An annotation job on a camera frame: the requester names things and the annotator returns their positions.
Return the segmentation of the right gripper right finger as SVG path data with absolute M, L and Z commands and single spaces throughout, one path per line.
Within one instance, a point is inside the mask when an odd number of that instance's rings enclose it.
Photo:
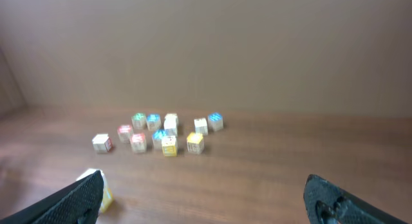
M 308 176 L 303 199 L 311 224 L 403 223 L 316 174 Z

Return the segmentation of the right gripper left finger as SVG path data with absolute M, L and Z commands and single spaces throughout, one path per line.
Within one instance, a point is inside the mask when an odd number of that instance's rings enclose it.
M 99 170 L 1 220 L 1 224 L 95 224 L 103 199 Z

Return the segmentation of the white block teal side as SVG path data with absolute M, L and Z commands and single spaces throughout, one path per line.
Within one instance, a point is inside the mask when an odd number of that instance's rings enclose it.
M 100 171 L 100 174 L 101 174 L 103 182 L 104 182 L 103 197 L 102 197 L 102 202 L 100 204 L 100 209 L 99 209 L 99 214 L 102 214 L 105 211 L 107 211 L 108 207 L 112 204 L 112 202 L 114 200 L 113 194 L 111 192 L 111 189 L 108 186 L 108 182 L 107 182 L 106 175 L 104 174 L 104 172 L 100 169 L 89 168 L 86 171 L 84 171 L 76 180 L 79 181 L 79 180 L 95 173 L 96 171 Z

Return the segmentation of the yellow sided picture block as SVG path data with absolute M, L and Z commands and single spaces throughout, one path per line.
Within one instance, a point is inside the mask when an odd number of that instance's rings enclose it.
M 164 156 L 177 156 L 177 139 L 174 135 L 162 138 L 162 152 Z

